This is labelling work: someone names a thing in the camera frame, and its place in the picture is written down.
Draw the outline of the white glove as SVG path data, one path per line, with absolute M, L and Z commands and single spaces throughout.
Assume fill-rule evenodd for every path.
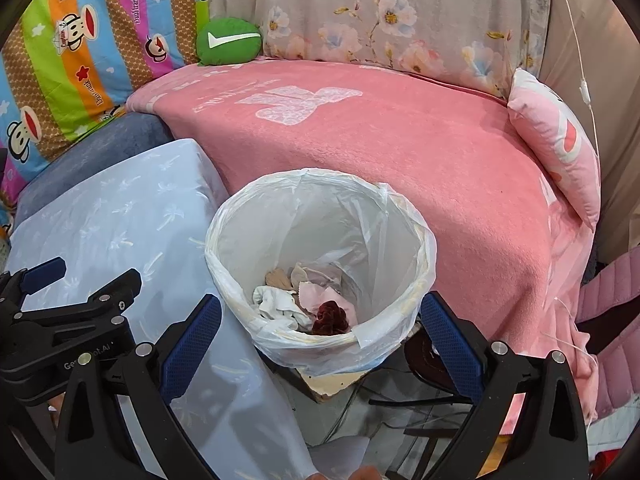
M 309 332 L 314 320 L 296 302 L 292 292 L 272 286 L 258 286 L 253 292 L 254 311 L 277 328 Z

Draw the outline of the tan stocking cloth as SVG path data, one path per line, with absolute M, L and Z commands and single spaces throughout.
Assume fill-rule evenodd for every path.
M 280 268 L 275 268 L 266 273 L 265 285 L 281 290 L 286 290 L 287 292 L 292 292 L 292 290 L 295 289 L 290 278 L 288 277 L 288 274 L 286 274 L 285 270 L 282 270 Z

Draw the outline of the pink quilted jacket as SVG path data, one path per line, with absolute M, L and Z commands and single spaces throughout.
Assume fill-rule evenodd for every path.
M 579 292 L 577 328 L 596 366 L 589 420 L 605 418 L 639 394 L 639 249 L 602 269 Z

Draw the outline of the grey floral quilt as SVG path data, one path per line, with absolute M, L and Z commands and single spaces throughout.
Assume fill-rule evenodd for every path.
M 510 93 L 514 70 L 538 74 L 551 0 L 208 0 L 209 13 L 262 31 L 265 55 L 377 65 Z

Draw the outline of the dark blue cushion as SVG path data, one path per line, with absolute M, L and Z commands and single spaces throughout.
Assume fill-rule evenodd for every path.
M 40 211 L 79 182 L 174 137 L 159 117 L 126 113 L 79 141 L 23 188 L 14 226 Z

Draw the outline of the colourful monkey striped bedding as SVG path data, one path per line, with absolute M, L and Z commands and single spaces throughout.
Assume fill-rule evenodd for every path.
M 196 59 L 207 0 L 32 0 L 1 50 L 1 210 L 147 82 Z

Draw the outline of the dark red velvet scrunchie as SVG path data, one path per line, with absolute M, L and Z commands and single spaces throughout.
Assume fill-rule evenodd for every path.
M 334 300 L 326 301 L 317 312 L 311 333 L 316 336 L 334 336 L 347 333 L 349 324 L 346 311 Z

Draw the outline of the white lined trash bin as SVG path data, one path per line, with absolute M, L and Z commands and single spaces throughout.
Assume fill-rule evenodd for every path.
M 226 306 L 254 345 L 310 376 L 364 372 L 411 332 L 436 278 L 437 245 L 422 214 L 385 183 L 307 168 L 267 174 L 217 210 L 205 258 Z M 255 290 L 268 272 L 296 271 L 347 300 L 346 333 L 321 336 L 270 320 Z

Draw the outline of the small pink white pillow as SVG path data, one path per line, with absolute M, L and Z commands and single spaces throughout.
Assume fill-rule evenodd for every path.
M 589 229 L 599 221 L 600 164 L 584 127 L 548 86 L 518 68 L 508 99 L 512 126 Z

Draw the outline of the green checkmark plush cushion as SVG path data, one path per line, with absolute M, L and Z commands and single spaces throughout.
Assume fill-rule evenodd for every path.
M 213 18 L 196 37 L 196 54 L 202 65 L 247 63 L 261 50 L 259 28 L 240 18 Z

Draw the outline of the mauve pink cloth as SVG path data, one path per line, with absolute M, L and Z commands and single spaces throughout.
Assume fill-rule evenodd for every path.
M 345 311 L 349 327 L 358 324 L 355 306 L 331 286 L 301 282 L 298 288 L 298 300 L 300 307 L 311 314 L 317 314 L 322 304 L 334 301 Z

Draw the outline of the pink bow blanket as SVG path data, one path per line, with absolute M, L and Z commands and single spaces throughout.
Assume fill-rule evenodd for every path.
M 373 66 L 265 60 L 184 66 L 126 107 L 198 142 L 230 192 L 312 167 L 389 184 L 434 232 L 435 286 L 456 315 L 515 351 L 564 352 L 586 417 L 597 372 L 575 320 L 595 228 L 518 135 L 508 100 Z

